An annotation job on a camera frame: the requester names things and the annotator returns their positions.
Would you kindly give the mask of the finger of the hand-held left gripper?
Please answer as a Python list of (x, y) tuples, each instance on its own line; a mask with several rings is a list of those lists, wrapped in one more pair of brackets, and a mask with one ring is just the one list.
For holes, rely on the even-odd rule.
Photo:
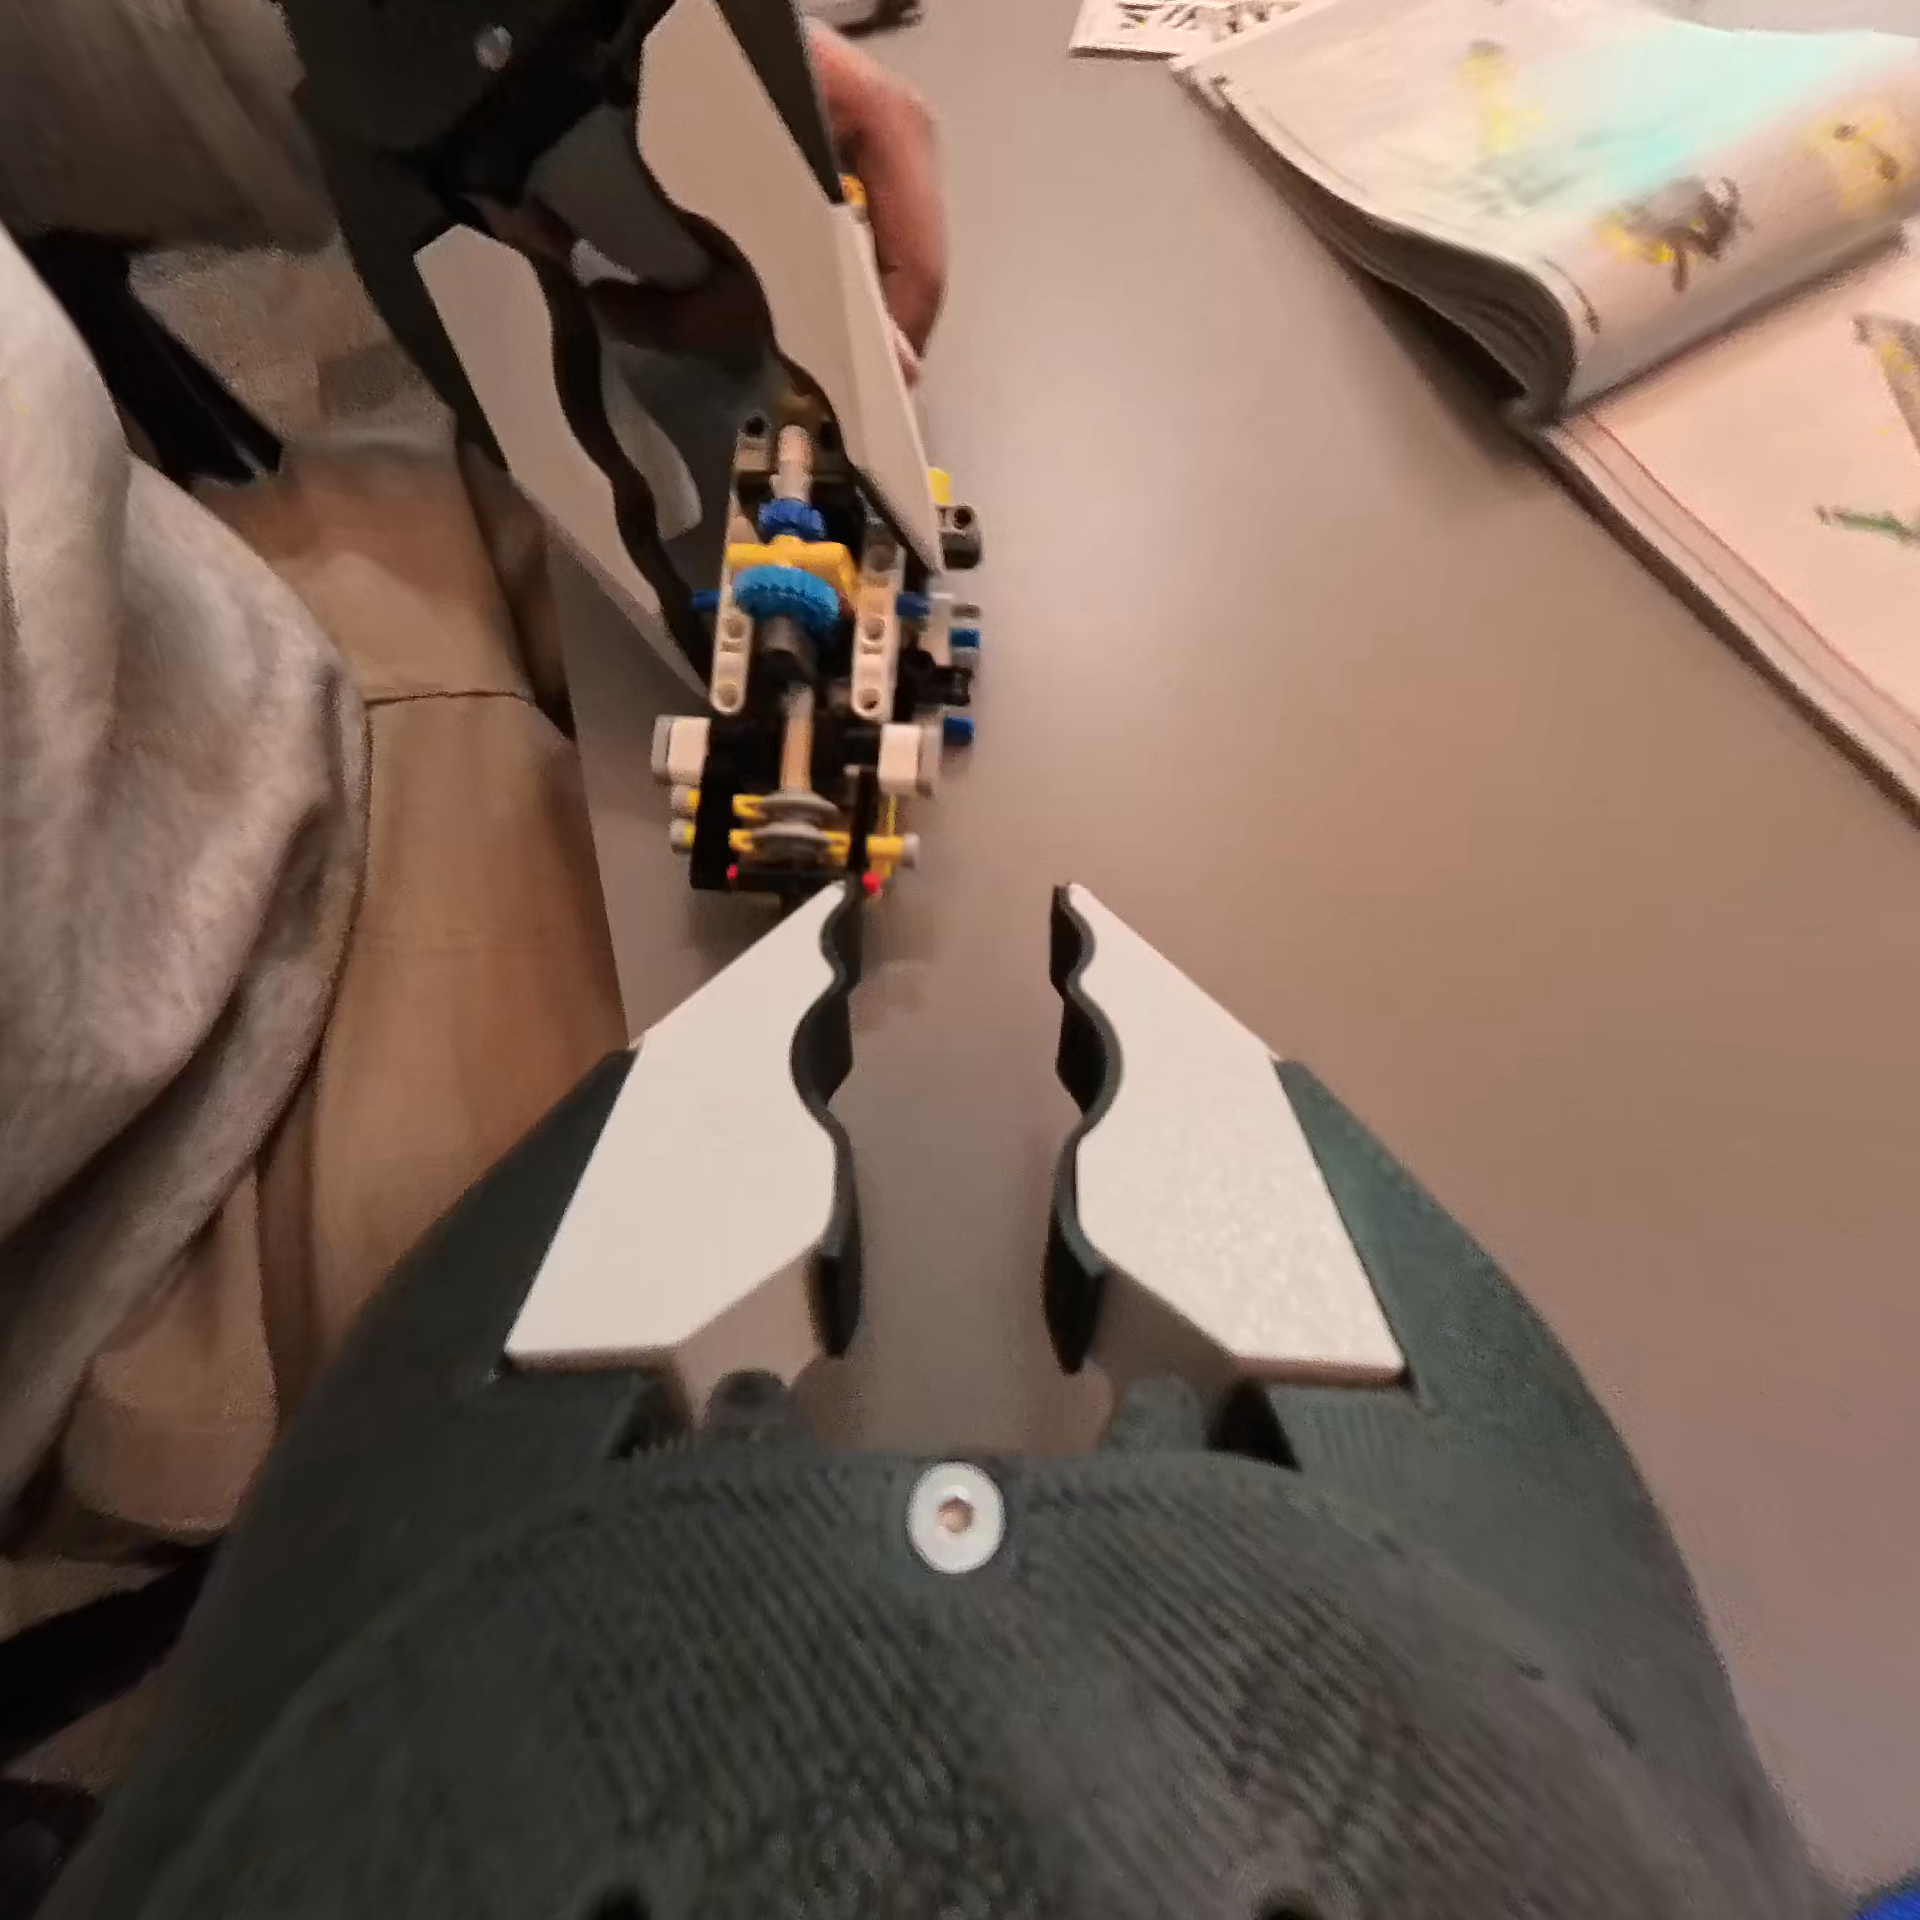
[(516, 492), (702, 701), (709, 672), (670, 630), (664, 590), (620, 528), (618, 487), (609, 473), (620, 454), (648, 484), (667, 548), (665, 577), (680, 584), (680, 560), (689, 555), (683, 540), (699, 531), (705, 503), (686, 452), (635, 392), (633, 373), (648, 371), (644, 353), (616, 347), (606, 359), (596, 324), (586, 324), (586, 385), (610, 403), (613, 416), (613, 454), (596, 456), (577, 439), (560, 403), (563, 327), (537, 264), (470, 227), (443, 231), (416, 264)]
[(644, 35), (637, 156), (665, 200), (755, 273), (782, 361), (925, 568), (945, 561), (916, 403), (864, 220), (838, 183), (793, 5), (667, 5)]

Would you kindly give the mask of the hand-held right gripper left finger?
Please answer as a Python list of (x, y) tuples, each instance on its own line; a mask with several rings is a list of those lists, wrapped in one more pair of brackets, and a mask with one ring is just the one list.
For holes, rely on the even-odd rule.
[(680, 1403), (801, 1380), (853, 1343), (848, 1131), (858, 884), (838, 879), (649, 1024), (502, 1349), (521, 1371), (640, 1368)]

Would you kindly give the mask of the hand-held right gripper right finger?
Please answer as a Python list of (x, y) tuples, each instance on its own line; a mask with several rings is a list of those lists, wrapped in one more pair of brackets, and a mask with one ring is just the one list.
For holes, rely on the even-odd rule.
[(1282, 1084), (1278, 1054), (1067, 881), (1046, 974), (1075, 1103), (1052, 1181), (1043, 1309), (1067, 1376), (1404, 1385), (1408, 1363)]

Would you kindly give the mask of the yellow and black lego model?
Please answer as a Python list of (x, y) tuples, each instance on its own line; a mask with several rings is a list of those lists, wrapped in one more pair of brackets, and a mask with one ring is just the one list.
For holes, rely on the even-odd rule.
[(826, 399), (798, 389), (738, 427), (714, 588), (707, 703), (657, 721), (667, 840), (697, 891), (782, 912), (851, 881), (864, 900), (922, 862), (912, 807), (973, 742), (986, 620), (955, 592), (978, 521), (928, 468), (939, 564), (858, 476)]

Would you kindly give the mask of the open lego instruction booklet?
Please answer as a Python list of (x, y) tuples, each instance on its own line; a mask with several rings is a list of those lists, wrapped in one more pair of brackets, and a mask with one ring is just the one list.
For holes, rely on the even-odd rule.
[(1329, 246), (1558, 422), (1891, 244), (1916, 36), (1651, 5), (1298, 5), (1177, 61)]

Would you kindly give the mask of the person's left hand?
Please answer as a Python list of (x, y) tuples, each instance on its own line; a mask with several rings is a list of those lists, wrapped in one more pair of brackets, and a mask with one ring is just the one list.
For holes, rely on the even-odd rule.
[(806, 46), (843, 174), (862, 180), (897, 359), (916, 389), (950, 280), (938, 119), (909, 79), (838, 29), (809, 21)]

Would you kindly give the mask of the black metal leg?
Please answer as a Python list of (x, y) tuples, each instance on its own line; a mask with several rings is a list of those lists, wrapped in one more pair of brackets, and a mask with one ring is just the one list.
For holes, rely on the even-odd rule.
[(282, 468), (282, 440), (140, 300), (132, 254), (54, 231), (24, 243), (150, 464), (180, 489), (248, 487)]

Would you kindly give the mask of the zebra striped sticker sheet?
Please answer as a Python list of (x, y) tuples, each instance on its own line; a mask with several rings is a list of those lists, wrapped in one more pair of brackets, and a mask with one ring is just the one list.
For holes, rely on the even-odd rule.
[(1081, 3), (1070, 56), (1177, 61), (1262, 32), (1307, 3)]

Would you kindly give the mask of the person's grey sweatshirt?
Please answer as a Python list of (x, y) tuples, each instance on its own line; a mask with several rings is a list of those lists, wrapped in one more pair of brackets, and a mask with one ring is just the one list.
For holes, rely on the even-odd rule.
[(357, 900), (369, 744), (317, 621), (138, 460), (10, 237), (3, 347), (11, 1504), (317, 1043)]

